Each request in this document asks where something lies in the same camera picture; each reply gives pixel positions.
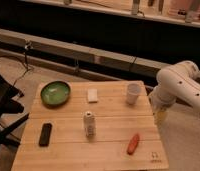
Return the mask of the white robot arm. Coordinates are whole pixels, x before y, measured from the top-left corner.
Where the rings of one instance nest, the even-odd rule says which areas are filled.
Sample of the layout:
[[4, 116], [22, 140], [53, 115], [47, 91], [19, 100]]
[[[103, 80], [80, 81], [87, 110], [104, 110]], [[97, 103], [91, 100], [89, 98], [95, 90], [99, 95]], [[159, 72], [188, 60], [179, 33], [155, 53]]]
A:
[[192, 61], [182, 61], [163, 67], [157, 72], [158, 85], [149, 94], [155, 123], [166, 118], [166, 110], [179, 98], [200, 113], [200, 83], [196, 81], [198, 66]]

